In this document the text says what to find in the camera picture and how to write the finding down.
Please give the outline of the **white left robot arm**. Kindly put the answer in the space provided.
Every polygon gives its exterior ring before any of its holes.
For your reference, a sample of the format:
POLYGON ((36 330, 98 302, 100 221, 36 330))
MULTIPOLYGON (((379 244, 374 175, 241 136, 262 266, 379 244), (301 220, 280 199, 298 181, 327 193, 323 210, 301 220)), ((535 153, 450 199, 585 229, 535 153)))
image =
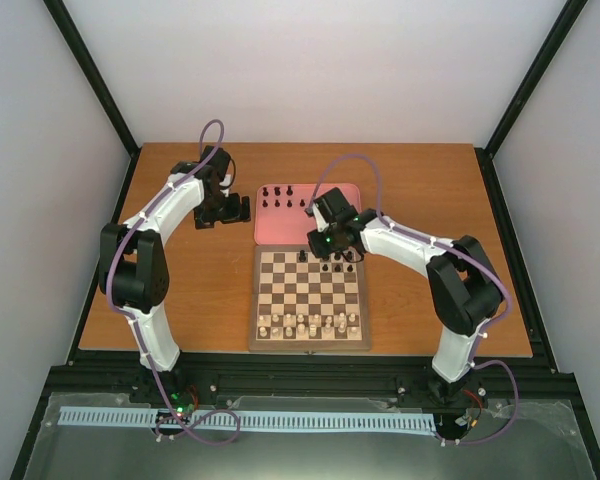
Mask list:
POLYGON ((230 188, 235 166, 221 147, 204 147, 198 162, 179 162, 166 184, 137 214, 108 223, 100 234, 99 288, 109 308, 126 317, 140 350, 140 362, 158 371, 152 388, 166 402, 181 400, 188 378, 174 368, 180 356, 164 301, 170 285, 165 245, 188 217, 194 227, 251 219, 250 199, 230 188))

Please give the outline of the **black right frame post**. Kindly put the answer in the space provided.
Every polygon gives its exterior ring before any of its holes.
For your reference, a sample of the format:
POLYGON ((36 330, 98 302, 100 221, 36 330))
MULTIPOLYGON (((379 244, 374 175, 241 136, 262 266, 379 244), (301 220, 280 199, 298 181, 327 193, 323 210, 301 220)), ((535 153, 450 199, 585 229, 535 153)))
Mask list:
POLYGON ((564 2, 486 146, 483 148, 489 160, 496 157, 587 3, 587 0, 568 0, 564 2))

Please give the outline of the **black front frame rail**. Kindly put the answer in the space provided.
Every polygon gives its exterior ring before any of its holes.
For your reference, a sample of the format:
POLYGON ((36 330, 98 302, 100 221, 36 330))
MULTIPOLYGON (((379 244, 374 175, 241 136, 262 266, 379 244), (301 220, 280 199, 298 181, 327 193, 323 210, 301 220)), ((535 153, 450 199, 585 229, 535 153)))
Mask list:
POLYGON ((449 384, 433 373, 427 357, 258 355, 184 353, 171 372, 153 377, 135 352, 80 351, 50 369, 42 393, 124 393, 136 402, 161 404, 157 382, 167 393, 189 387, 203 404, 240 396, 370 397, 396 399, 401 406, 426 406, 484 388, 490 398, 582 401, 575 377, 544 360, 510 359, 472 371, 449 384))

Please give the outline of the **pink plastic tray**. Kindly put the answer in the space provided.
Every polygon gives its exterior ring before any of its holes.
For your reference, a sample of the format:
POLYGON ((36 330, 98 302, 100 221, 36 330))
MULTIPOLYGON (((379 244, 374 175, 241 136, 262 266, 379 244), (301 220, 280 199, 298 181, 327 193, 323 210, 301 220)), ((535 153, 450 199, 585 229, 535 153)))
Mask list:
POLYGON ((255 225, 254 240, 257 245, 306 245, 307 234, 316 228, 316 222, 309 217, 305 208, 308 206, 313 191, 314 184, 296 183, 282 184, 270 183, 264 184, 257 190, 255 201, 255 225), (291 185, 293 195, 287 196, 287 187, 291 185), (269 195, 262 195, 262 188, 267 187, 269 195), (281 195, 276 196, 274 188, 281 188, 281 195), (304 199, 306 206, 301 208, 299 202, 304 199), (262 202, 266 200, 269 207, 263 209, 262 202), (279 200, 281 206, 275 208, 275 200, 279 200), (293 202, 292 208, 287 208, 287 201, 293 202))

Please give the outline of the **wooden chess board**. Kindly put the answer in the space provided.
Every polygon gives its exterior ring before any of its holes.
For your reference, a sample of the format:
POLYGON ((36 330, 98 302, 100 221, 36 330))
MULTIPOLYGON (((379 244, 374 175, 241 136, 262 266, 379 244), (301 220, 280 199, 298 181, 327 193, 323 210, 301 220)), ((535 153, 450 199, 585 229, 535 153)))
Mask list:
POLYGON ((249 350, 261 353, 348 353, 366 352, 371 348, 371 327, 368 309, 367 283, 362 260, 324 262, 315 257, 307 246, 276 245, 255 248, 253 269, 253 294, 249 331, 249 350), (299 252, 307 252, 307 261, 298 261, 299 252), (322 272, 322 265, 329 265, 329 272, 322 272), (341 265, 341 272, 333 268, 341 265), (347 272, 352 265, 354 271, 347 272), (293 316, 290 325, 284 317, 293 316), (346 336, 336 337, 337 317, 346 316, 346 336), (297 315, 304 315, 305 336, 296 338, 297 315), (316 326, 314 337, 309 336, 309 325, 314 325, 313 316, 321 316, 321 325, 316 326), (355 314, 357 321, 348 319, 355 314), (278 324, 272 323, 272 315, 279 315, 278 324), (259 316, 266 318, 266 326, 258 325, 259 316), (325 319, 331 316, 332 332, 324 337, 322 328, 325 319), (267 338, 259 336, 259 328, 266 327, 267 338), (285 337, 285 328, 294 330, 293 338, 285 337))

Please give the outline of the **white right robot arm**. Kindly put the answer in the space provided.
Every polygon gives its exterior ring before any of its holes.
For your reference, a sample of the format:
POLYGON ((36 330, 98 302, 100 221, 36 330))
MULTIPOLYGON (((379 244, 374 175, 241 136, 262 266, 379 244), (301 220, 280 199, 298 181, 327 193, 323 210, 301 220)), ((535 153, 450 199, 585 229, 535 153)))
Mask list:
POLYGON ((501 319, 501 306, 511 306, 509 291, 477 239, 435 237, 396 223, 378 209, 359 212, 339 188, 314 195, 305 212, 315 221, 307 234, 314 256, 325 259, 353 249, 360 257, 382 256, 421 274, 442 323, 433 370, 454 383, 474 367, 488 325, 501 319))

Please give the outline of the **black left frame post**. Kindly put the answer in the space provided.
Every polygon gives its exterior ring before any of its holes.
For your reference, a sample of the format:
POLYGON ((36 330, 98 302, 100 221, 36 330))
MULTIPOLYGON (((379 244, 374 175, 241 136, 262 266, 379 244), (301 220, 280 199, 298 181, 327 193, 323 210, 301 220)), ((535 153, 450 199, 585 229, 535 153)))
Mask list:
POLYGON ((140 147, 134 139, 65 2, 61 0, 43 0, 43 4, 89 83, 125 151, 130 157, 136 156, 140 151, 140 147))

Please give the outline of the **black frame post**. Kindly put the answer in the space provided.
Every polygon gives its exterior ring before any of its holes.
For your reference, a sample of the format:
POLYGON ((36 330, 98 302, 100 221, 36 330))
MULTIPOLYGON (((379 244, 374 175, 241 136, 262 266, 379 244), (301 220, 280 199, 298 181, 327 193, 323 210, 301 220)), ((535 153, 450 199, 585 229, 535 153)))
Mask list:
POLYGON ((496 157, 587 3, 587 0, 568 0, 564 2, 486 146, 483 148, 489 160, 496 157))
POLYGON ((136 156, 140 151, 140 147, 134 139, 65 2, 61 0, 43 0, 43 4, 89 83, 125 151, 130 157, 136 156))

